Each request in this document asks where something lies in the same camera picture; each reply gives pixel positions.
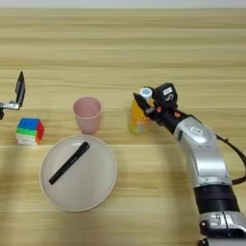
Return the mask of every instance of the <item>colorful cube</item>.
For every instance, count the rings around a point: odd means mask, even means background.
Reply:
[[[37,118],[21,118],[15,135],[19,144],[38,145],[44,133],[44,127]]]

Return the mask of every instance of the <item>wooden table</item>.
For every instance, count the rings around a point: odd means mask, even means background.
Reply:
[[[0,11],[0,94],[21,111],[0,122],[0,245],[195,245],[198,212],[185,157],[164,129],[131,135],[128,112],[142,86],[173,82],[180,108],[246,152],[246,11]],[[55,142],[79,133],[71,112],[80,96],[103,104],[96,136],[116,155],[113,193],[98,208],[69,213],[41,192],[38,171]],[[38,147],[16,145],[23,116],[46,128]],[[242,163],[220,145],[233,177]],[[235,194],[246,212],[246,184]]]

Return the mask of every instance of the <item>yellow object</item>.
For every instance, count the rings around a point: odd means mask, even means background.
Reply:
[[[150,88],[142,88],[140,95],[147,100],[148,104],[152,105],[152,90]],[[149,129],[149,118],[144,115],[135,99],[132,103],[129,128],[132,133],[138,135],[146,133]]]

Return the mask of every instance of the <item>white plate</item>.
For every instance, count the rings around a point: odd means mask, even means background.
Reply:
[[[87,141],[90,148],[54,183],[49,179]],[[112,150],[91,135],[73,135],[53,146],[40,169],[40,185],[58,207],[84,211],[101,204],[111,193],[117,177]]]

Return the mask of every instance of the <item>pink cup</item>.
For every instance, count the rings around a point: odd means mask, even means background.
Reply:
[[[94,135],[100,125],[101,103],[93,97],[81,97],[74,103],[73,111],[81,132]]]

